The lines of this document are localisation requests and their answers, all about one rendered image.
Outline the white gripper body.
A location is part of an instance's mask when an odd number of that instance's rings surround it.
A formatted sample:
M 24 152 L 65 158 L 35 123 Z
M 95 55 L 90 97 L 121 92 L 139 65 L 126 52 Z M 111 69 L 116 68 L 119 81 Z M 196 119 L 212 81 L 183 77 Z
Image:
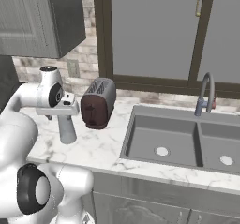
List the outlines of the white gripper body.
M 38 115 L 77 115 L 80 112 L 77 101 L 60 102 L 54 108 L 36 108 Z

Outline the dark brown toaster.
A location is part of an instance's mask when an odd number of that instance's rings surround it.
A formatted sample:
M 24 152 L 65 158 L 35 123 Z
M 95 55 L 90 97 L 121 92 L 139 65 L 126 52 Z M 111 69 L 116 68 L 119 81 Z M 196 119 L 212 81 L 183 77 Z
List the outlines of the dark brown toaster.
M 116 101 L 116 86 L 112 79 L 96 78 L 81 98 L 81 114 L 85 125 L 103 129 L 108 125 Z

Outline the dark tall appliance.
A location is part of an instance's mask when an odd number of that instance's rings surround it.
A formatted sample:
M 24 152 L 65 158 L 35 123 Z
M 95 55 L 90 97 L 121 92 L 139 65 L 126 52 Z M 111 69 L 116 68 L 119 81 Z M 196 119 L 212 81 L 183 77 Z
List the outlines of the dark tall appliance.
M 12 57 L 0 55 L 0 113 L 22 84 L 23 82 L 19 81 Z

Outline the grey double sink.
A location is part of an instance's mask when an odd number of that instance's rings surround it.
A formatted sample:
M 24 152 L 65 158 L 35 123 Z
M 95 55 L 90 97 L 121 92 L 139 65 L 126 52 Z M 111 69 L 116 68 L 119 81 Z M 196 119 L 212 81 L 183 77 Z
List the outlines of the grey double sink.
M 120 157 L 240 175 L 240 116 L 134 106 Z

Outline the dark framed window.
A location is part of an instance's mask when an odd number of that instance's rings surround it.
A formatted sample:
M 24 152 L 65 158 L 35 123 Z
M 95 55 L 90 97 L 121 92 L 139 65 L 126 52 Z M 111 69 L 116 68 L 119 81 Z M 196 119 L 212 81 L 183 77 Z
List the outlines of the dark framed window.
M 240 98 L 240 0 L 94 0 L 98 68 L 120 89 Z

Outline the grey base cupboard door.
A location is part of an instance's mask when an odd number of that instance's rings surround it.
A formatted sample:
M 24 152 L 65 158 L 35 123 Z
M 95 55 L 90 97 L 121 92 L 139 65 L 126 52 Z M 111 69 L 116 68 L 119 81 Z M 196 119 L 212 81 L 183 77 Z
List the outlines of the grey base cupboard door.
M 94 193 L 97 224 L 177 224 L 188 223 L 189 210 L 156 202 L 147 202 L 102 193 Z
M 214 213 L 192 210 L 188 224 L 197 224 L 198 215 L 202 216 L 201 224 L 240 224 L 240 217 L 231 217 Z

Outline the grey false drawer front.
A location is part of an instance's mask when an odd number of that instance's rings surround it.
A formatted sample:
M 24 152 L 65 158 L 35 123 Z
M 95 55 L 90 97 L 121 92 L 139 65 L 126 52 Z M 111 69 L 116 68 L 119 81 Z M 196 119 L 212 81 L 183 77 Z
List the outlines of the grey false drawer front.
M 99 193 L 240 217 L 240 195 L 99 172 L 94 179 Z

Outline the grey wall socket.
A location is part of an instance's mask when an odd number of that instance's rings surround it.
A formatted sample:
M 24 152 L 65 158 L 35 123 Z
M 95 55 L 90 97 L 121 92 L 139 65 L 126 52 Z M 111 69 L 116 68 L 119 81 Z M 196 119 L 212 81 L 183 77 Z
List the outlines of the grey wall socket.
M 79 78 L 80 71 L 79 71 L 79 63 L 75 59 L 68 59 L 67 60 L 67 70 L 68 75 L 70 78 Z

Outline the grey wall cupboard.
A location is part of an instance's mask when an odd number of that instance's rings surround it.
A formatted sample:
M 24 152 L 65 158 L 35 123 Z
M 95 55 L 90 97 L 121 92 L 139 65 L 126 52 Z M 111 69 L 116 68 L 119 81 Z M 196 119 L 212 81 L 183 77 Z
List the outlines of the grey wall cupboard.
M 58 59 L 86 39 L 83 0 L 0 0 L 0 54 Z

